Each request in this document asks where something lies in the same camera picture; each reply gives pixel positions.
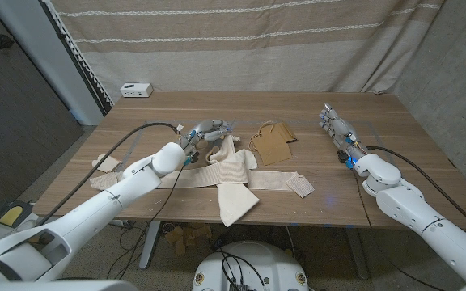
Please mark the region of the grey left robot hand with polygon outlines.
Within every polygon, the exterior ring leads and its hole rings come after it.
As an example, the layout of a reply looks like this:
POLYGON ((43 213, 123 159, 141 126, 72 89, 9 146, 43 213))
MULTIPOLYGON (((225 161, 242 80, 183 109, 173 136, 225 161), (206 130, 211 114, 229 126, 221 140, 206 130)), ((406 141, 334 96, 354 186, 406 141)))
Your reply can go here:
POLYGON ((180 147, 189 152, 194 150, 199 141, 212 142, 224 138, 232 129, 233 122, 214 119, 203 120, 180 138, 180 147))

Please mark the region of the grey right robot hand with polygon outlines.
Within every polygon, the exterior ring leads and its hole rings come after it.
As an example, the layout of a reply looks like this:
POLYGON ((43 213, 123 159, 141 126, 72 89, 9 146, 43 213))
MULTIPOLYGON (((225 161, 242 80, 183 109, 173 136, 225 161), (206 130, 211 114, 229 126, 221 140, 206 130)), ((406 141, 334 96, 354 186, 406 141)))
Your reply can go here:
POLYGON ((353 158, 361 158, 366 154, 361 146, 356 145, 359 139, 354 127, 339 117, 330 104, 324 104, 319 117, 320 127, 332 138, 333 144, 339 150, 353 158))

